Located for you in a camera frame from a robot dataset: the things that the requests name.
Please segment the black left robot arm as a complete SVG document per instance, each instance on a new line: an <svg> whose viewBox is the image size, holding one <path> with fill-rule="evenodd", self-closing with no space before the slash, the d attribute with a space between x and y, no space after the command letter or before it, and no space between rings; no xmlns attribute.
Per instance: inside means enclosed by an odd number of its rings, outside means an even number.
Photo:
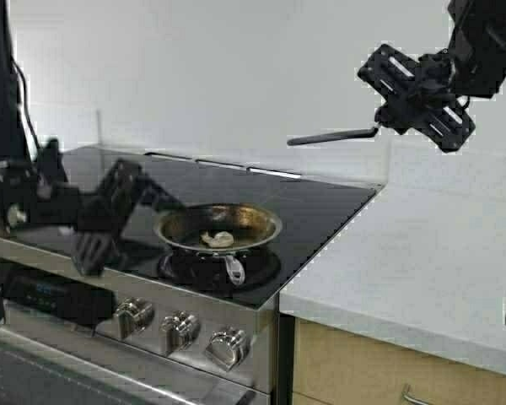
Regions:
<svg viewBox="0 0 506 405"><path fill-rule="evenodd" d="M75 234L72 261L84 276L102 273L138 204L154 210L183 203L158 185L142 167L119 159L92 192L67 180L59 142L35 146L25 76L13 56L8 6L0 1L0 230L68 227Z"/></svg>

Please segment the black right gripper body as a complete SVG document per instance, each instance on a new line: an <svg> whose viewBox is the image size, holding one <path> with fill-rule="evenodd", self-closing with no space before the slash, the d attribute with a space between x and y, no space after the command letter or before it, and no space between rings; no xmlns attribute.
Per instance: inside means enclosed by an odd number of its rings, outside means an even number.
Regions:
<svg viewBox="0 0 506 405"><path fill-rule="evenodd" d="M460 150L476 126L452 90L454 58L446 50L417 60L383 44L357 76L384 100L374 122L403 135L413 129L444 153Z"/></svg>

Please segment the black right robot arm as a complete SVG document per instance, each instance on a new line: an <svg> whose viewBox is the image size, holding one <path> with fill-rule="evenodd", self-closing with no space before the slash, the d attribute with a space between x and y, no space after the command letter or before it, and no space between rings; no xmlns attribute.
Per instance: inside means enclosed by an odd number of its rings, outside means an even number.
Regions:
<svg viewBox="0 0 506 405"><path fill-rule="evenodd" d="M358 70L384 104L374 121L413 129L445 152L457 152L476 125L458 99L491 99L506 79L506 1L452 1L449 44L414 59L383 43Z"/></svg>

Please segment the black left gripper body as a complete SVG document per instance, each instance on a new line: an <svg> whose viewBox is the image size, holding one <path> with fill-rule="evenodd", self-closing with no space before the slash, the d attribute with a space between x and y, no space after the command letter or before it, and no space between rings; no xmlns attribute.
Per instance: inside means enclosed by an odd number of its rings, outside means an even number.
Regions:
<svg viewBox="0 0 506 405"><path fill-rule="evenodd" d="M99 276L113 259L120 234L143 193L142 174L140 164L118 159L95 191L82 196L71 254L81 275Z"/></svg>

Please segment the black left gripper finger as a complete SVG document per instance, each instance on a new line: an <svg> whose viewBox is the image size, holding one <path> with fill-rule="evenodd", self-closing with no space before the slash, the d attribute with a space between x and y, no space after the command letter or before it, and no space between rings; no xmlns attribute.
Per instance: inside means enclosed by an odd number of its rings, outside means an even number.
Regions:
<svg viewBox="0 0 506 405"><path fill-rule="evenodd" d="M159 259L169 253L166 245L153 246L148 243L119 239L117 242L117 264L119 266L136 266L142 262Z"/></svg>
<svg viewBox="0 0 506 405"><path fill-rule="evenodd" d="M141 192L139 203L154 211L168 211L186 207L181 200L165 190L149 175L140 175L137 178L137 186Z"/></svg>

